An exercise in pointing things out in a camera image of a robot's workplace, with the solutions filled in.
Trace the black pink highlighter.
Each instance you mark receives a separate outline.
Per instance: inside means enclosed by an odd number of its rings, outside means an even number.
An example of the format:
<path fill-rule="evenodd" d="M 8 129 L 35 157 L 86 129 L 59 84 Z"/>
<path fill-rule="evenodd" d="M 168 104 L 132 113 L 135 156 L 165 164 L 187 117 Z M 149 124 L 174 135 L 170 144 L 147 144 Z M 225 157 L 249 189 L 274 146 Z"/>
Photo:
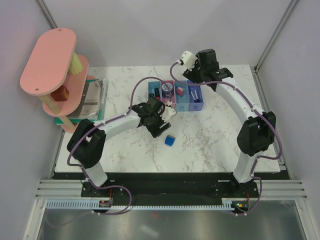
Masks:
<path fill-rule="evenodd" d="M 154 96 L 158 99 L 161 100 L 161 95 L 160 95 L 160 90 L 159 88 L 154 89 Z"/>

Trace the blue round tape jar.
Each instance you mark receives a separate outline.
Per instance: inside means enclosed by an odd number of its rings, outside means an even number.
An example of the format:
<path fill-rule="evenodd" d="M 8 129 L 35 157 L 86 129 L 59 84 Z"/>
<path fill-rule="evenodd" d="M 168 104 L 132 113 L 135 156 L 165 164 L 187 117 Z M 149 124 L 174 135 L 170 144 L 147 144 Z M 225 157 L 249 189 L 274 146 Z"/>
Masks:
<path fill-rule="evenodd" d="M 170 99 L 174 95 L 174 87 L 171 83 L 165 82 L 161 85 L 162 97 Z"/>

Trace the white black marker pen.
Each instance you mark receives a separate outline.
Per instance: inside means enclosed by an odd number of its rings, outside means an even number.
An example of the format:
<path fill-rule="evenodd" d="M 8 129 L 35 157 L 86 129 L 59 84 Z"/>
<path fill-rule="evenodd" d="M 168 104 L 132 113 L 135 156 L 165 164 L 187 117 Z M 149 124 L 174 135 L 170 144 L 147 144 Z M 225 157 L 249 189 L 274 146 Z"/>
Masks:
<path fill-rule="evenodd" d="M 194 95 L 196 95 L 196 98 L 198 99 L 198 103 L 200 102 L 199 98 L 198 98 L 198 95 L 197 95 L 197 92 L 196 90 L 193 91 L 194 92 Z"/>

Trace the white blue marker pen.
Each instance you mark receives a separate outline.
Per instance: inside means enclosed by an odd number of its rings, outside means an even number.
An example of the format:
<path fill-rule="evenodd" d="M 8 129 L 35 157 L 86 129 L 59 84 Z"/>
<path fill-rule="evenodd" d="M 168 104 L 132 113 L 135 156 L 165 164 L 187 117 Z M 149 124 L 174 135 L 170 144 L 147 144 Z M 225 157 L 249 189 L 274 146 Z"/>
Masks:
<path fill-rule="evenodd" d="M 194 95 L 194 92 L 193 92 L 193 91 L 191 91 L 190 94 L 191 94 L 194 102 L 197 103 L 197 102 L 198 102 L 198 99 L 196 98 L 197 95 Z"/>

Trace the blue pencil sharpener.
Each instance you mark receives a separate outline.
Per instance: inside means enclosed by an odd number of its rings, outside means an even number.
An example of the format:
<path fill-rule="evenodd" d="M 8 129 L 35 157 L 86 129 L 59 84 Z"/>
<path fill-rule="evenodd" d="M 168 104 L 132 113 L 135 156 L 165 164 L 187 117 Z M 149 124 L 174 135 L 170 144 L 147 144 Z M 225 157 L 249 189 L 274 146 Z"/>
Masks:
<path fill-rule="evenodd" d="M 167 135 L 165 140 L 164 140 L 164 144 L 168 147 L 172 147 L 174 142 L 175 142 L 176 138 L 174 136 L 171 135 Z"/>

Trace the pink eraser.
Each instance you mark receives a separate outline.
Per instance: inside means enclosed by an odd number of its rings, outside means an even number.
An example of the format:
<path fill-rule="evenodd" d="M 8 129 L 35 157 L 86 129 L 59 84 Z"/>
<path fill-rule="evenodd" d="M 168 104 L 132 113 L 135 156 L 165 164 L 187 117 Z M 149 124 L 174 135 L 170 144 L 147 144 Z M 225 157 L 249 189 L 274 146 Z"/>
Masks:
<path fill-rule="evenodd" d="M 180 96 L 180 97 L 183 97 L 184 94 L 185 94 L 185 91 L 184 91 L 184 89 L 183 89 L 182 87 L 178 87 L 178 88 L 176 89 L 176 94 L 177 94 L 178 96 Z"/>

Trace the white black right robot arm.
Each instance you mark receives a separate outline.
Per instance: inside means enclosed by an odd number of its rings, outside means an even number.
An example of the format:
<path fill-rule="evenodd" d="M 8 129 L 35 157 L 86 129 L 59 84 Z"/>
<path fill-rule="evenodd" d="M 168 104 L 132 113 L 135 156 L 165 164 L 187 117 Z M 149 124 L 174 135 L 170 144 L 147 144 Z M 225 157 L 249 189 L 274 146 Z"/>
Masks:
<path fill-rule="evenodd" d="M 227 184 L 235 197 L 242 196 L 254 184 L 254 171 L 259 158 L 275 140 L 276 116 L 265 112 L 242 92 L 228 68 L 221 68 L 213 49 L 193 54 L 184 51 L 179 63 L 185 66 L 183 76 L 193 84 L 206 84 L 220 95 L 237 115 L 242 127 L 236 142 L 239 159 Z"/>

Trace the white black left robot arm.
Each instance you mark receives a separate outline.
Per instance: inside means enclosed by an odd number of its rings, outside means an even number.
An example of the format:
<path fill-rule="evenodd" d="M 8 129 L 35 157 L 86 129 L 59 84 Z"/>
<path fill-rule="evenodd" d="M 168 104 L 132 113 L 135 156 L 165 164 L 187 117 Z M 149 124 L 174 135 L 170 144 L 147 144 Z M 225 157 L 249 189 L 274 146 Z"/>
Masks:
<path fill-rule="evenodd" d="M 92 191 L 104 197 L 110 191 L 107 174 L 100 163 L 105 142 L 139 127 L 146 127 L 152 137 L 157 138 L 171 127 L 169 120 L 176 113 L 174 107 L 151 96 L 147 102 L 131 105 L 127 112 L 113 118 L 95 122 L 83 119 L 67 144 L 67 164 L 80 167 L 92 184 Z"/>

